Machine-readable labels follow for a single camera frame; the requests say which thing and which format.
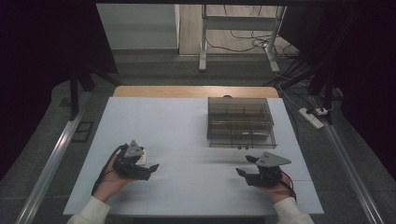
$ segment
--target robotic hand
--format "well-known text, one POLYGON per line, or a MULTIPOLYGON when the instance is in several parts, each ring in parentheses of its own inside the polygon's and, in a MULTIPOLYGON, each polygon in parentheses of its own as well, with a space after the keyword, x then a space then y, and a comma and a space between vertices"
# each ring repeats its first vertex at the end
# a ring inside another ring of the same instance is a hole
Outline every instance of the robotic hand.
POLYGON ((246 156, 246 158, 259 168, 257 174, 247 174, 246 171, 236 168, 236 172, 246 179, 249 186, 271 188, 280 184, 290 192, 290 196, 296 199, 293 188, 282 180, 282 174, 285 173, 279 167, 279 165, 291 163, 290 160, 269 152, 264 152, 259 158, 252 156, 246 156))
POLYGON ((138 179, 138 180, 149 180, 151 173, 157 171, 160 164, 155 164, 149 168, 136 165, 139 159, 144 154, 143 148, 140 147, 135 140, 128 146, 127 144, 117 147, 116 150, 111 154, 102 172, 99 174, 98 179, 92 189, 92 195, 95 193, 97 187, 102 182, 103 177, 106 175, 106 168, 110 164, 111 159, 117 153, 117 157, 113 162, 113 170, 122 177, 138 179))

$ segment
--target metal rail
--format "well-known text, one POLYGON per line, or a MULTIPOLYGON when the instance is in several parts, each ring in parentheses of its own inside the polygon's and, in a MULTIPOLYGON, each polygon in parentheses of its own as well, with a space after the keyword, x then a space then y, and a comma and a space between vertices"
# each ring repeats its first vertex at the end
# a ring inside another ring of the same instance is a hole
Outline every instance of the metal rail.
MULTIPOLYGON (((315 104, 317 104, 314 97, 310 98, 315 104)), ((332 143, 332 147, 334 148, 334 152, 337 155, 338 160, 346 172, 346 177, 348 178, 350 185, 358 195, 358 199, 361 202, 361 207, 363 208, 364 213, 366 214, 370 223, 385 224, 385 220, 382 218, 382 215, 376 206, 370 191, 367 189, 366 185, 361 179, 361 176, 358 174, 358 171, 353 165, 353 161, 349 158, 337 131, 327 121, 324 121, 324 130, 329 137, 330 142, 332 143)))
POLYGON ((73 133, 75 132, 78 123, 84 114, 86 104, 88 103, 90 97, 91 93, 86 91, 81 95, 79 103, 80 110, 78 111, 76 117, 73 120, 69 120, 64 127, 64 131, 62 132, 55 148, 52 150, 52 153, 49 156, 49 159, 44 166, 40 177, 35 182, 35 186, 33 187, 33 190, 30 193, 15 223, 32 223, 33 219, 35 218, 35 214, 41 202, 43 201, 45 194, 47 193, 52 178, 55 176, 62 158, 64 157, 64 153, 66 152, 73 133))

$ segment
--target table surface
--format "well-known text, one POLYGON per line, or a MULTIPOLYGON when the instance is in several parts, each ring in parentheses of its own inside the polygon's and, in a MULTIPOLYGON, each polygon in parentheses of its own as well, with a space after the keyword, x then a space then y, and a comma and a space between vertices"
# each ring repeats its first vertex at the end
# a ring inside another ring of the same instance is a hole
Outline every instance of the table surface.
POLYGON ((137 144, 148 151, 148 164, 160 167, 149 181, 127 185, 108 203, 110 214, 134 217, 262 217, 274 215, 268 196, 247 185, 235 168, 257 172, 245 156, 265 150, 288 158, 282 166, 294 182, 299 207, 322 214, 318 195, 280 98, 268 98, 273 115, 275 149, 213 148, 206 139, 208 90, 220 95, 255 98, 271 88, 120 87, 111 97, 64 213, 75 214, 89 200, 92 184, 111 152, 119 145, 137 144), (150 89, 150 94, 143 90, 150 89), (154 98, 153 92, 161 97, 154 98))

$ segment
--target white wall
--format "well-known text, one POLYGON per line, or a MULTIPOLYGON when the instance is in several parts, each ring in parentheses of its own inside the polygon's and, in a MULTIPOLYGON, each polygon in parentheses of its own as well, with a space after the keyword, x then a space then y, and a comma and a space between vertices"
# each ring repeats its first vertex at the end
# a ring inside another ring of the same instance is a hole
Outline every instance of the white wall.
POLYGON ((97 4, 112 49, 177 49, 178 6, 97 4))

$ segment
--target electrical outlet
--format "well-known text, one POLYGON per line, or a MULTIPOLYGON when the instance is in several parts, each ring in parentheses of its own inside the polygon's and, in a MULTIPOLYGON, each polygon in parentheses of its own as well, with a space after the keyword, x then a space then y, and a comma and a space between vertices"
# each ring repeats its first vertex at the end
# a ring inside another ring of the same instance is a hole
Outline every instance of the electrical outlet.
POLYGON ((327 109, 325 108, 317 108, 317 114, 318 115, 327 115, 327 109))
POLYGON ((298 110, 298 112, 306 119, 308 120, 312 126, 314 126, 316 129, 322 128, 324 125, 320 120, 317 119, 312 113, 307 114, 306 113, 306 108, 301 108, 298 110))

